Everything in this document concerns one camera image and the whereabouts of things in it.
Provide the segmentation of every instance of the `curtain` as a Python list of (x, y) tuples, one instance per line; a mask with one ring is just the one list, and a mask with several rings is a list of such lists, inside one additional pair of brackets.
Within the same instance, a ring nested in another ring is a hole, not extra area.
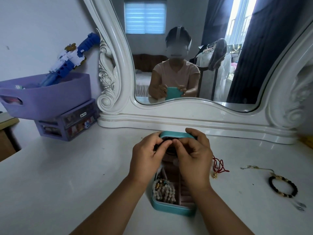
[(305, 1), (256, 1), (227, 102), (256, 103), (268, 71), (293, 37)]
[(225, 38), (234, 0), (209, 0), (201, 45)]

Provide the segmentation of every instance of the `pink cloth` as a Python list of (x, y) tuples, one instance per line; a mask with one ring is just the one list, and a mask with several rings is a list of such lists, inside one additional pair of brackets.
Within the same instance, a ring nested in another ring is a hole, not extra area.
[(179, 85), (188, 87), (190, 76), (195, 73), (200, 74), (198, 67), (186, 60), (177, 73), (170, 67), (169, 60), (159, 63), (153, 70), (162, 76), (162, 84), (167, 87), (178, 87)]

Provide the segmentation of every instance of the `purple basket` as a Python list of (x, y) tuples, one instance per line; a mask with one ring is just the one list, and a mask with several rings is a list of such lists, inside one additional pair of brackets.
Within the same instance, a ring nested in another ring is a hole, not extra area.
[[(45, 75), (0, 82), (0, 102), (11, 116), (45, 120), (59, 116), (91, 99), (89, 74), (69, 73), (64, 82), (37, 87)], [(26, 89), (15, 89), (16, 85)]]

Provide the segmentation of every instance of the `white ornate mirror frame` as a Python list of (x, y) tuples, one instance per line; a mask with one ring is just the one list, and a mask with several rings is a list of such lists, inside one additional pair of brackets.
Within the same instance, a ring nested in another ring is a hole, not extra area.
[(292, 144), (295, 127), (305, 118), (301, 102), (313, 82), (313, 23), (294, 38), (268, 74), (260, 106), (235, 112), (217, 103), (195, 98), (157, 105), (135, 99), (131, 51), (110, 0), (84, 0), (101, 36), (99, 77), (104, 91), (97, 103), (100, 126), (132, 127), (183, 132), (193, 127), (207, 135), (263, 139)]

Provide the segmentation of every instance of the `window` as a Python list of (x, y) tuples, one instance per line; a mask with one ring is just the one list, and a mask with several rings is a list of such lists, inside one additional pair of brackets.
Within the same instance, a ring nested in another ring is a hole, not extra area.
[(244, 43), (256, 0), (234, 0), (226, 31), (228, 44)]
[(125, 1), (126, 34), (165, 34), (165, 1)]

